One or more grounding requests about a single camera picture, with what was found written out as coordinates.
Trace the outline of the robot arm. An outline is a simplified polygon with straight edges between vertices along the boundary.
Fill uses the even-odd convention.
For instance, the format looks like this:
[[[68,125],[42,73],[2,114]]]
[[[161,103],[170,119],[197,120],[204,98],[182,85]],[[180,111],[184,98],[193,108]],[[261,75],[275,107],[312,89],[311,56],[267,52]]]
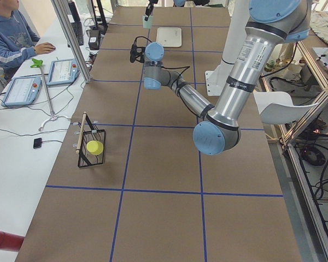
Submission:
[[[193,131],[196,148],[217,155],[235,147],[241,137],[237,120],[276,45],[308,36],[312,1],[247,1],[240,16],[245,40],[222,88],[217,104],[211,104],[179,73],[162,64],[164,48],[152,42],[144,51],[144,87],[169,87],[202,119]]]
[[[173,0],[174,7],[183,7],[187,0]],[[196,5],[206,5],[210,2],[210,0],[193,0]],[[158,4],[158,0],[149,0],[148,6],[145,10],[144,20],[148,21],[149,17],[153,13],[154,5]]]

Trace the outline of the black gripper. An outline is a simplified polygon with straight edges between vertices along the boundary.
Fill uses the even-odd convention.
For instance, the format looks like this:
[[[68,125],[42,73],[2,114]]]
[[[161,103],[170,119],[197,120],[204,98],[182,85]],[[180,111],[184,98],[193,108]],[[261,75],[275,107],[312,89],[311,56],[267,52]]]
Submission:
[[[145,10],[145,21],[148,21],[149,17],[153,13],[154,5],[158,4],[158,0],[149,0],[149,3]]]

